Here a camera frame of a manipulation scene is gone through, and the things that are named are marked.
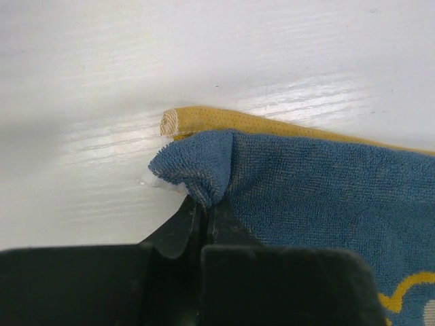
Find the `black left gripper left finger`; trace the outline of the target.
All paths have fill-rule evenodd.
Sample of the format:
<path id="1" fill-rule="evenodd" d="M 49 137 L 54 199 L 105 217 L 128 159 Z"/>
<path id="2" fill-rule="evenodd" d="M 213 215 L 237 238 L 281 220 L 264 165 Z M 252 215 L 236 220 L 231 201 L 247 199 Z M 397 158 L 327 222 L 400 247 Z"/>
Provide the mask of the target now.
<path id="1" fill-rule="evenodd" d="M 137 244 L 1 252 L 2 325 L 195 325 L 203 212 L 185 198 Z"/>

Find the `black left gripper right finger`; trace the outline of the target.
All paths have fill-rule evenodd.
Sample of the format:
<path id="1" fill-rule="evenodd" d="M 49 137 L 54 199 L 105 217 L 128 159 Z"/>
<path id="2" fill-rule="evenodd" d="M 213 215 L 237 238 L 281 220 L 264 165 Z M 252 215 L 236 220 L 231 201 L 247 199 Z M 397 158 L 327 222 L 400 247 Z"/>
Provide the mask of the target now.
<path id="1" fill-rule="evenodd" d="M 340 249 L 267 247 L 227 201 L 209 211 L 201 325 L 384 325 L 369 265 Z"/>

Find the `yellow tiger towel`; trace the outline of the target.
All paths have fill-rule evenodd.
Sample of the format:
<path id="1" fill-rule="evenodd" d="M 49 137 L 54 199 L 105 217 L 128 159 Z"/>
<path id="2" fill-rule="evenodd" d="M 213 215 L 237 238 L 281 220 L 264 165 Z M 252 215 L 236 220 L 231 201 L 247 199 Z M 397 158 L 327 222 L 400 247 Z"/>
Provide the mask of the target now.
<path id="1" fill-rule="evenodd" d="M 350 249 L 372 266 L 388 325 L 434 324 L 434 154 L 238 111 L 164 112 L 160 187 L 228 200 L 268 245 Z"/>

